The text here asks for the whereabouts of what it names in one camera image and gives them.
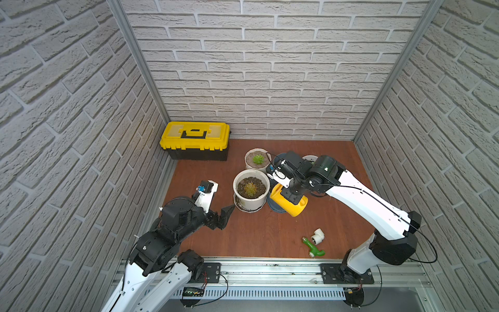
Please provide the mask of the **yellow watering can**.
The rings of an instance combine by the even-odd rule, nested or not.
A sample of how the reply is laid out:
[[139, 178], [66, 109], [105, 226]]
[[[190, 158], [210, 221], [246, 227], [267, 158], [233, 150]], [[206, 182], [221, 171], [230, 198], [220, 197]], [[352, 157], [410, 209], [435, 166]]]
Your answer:
[[282, 195], [282, 191], [283, 186], [278, 183], [270, 193], [270, 199], [277, 205], [279, 205], [280, 208], [284, 209], [292, 217], [297, 217], [306, 208], [309, 202], [308, 197], [302, 196], [297, 204], [293, 204]]

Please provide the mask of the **large white pot succulent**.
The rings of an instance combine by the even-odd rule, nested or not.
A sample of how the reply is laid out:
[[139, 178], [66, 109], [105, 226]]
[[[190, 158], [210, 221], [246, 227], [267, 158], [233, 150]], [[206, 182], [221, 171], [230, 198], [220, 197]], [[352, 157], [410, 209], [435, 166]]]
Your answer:
[[259, 170], [243, 170], [233, 180], [234, 203], [245, 213], [261, 210], [266, 203], [269, 190], [269, 179]]

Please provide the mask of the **white pipe elbow fitting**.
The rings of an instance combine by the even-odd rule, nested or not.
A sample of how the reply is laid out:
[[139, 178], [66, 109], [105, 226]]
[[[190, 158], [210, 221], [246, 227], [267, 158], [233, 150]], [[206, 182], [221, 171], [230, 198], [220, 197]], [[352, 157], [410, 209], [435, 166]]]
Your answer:
[[324, 239], [325, 239], [325, 234], [320, 228], [315, 230], [314, 234], [311, 236], [311, 240], [314, 245], [322, 243]]

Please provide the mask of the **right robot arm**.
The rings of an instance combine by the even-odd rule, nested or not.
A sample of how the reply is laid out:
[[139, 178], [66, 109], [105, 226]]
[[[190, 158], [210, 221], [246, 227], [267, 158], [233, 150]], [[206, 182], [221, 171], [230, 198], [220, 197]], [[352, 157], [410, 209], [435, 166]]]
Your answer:
[[356, 283], [373, 266], [399, 266], [417, 251], [421, 215], [388, 203], [332, 157], [322, 155], [309, 161], [289, 151], [275, 158], [271, 175], [277, 184], [270, 197], [291, 216], [304, 211], [307, 193], [325, 194], [347, 205], [374, 227], [375, 232], [367, 241], [346, 253], [337, 269], [337, 279]]

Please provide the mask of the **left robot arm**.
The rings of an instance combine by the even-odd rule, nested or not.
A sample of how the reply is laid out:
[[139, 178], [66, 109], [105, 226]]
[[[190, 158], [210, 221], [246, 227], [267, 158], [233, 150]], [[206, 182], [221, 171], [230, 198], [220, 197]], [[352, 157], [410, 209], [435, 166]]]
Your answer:
[[223, 230], [234, 205], [217, 213], [192, 198], [180, 196], [162, 208], [162, 215], [132, 247], [123, 277], [103, 311], [159, 311], [175, 292], [201, 277], [204, 259], [181, 243], [200, 228]]

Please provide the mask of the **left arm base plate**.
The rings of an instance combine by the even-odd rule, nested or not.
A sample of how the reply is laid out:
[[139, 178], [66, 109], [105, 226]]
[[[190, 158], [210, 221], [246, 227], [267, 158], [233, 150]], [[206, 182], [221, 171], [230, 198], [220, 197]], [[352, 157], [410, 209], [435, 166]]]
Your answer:
[[194, 269], [189, 283], [215, 284], [220, 281], [221, 263], [208, 262]]

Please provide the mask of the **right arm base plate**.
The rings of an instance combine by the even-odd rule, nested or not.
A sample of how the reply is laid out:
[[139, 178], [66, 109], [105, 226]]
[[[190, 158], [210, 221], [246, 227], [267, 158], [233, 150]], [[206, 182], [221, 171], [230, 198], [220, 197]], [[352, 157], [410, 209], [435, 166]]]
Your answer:
[[340, 263], [321, 263], [319, 267], [322, 281], [325, 285], [374, 284], [374, 278], [370, 269], [363, 274], [357, 274], [350, 269], [342, 270], [342, 265]]

